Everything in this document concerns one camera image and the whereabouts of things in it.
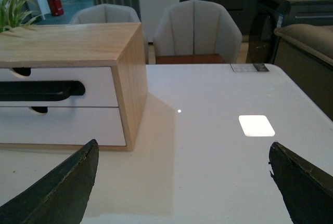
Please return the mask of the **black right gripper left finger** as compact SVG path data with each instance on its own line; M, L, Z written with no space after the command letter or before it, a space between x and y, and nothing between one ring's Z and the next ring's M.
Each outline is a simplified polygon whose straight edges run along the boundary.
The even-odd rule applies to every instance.
M99 146L85 144L1 206L1 223L80 223L95 184Z

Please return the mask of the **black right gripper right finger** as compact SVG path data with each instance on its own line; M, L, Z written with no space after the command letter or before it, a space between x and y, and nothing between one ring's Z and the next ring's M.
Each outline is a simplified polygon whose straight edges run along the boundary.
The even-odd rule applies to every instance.
M332 175L279 142L269 150L271 177L293 223L332 223Z

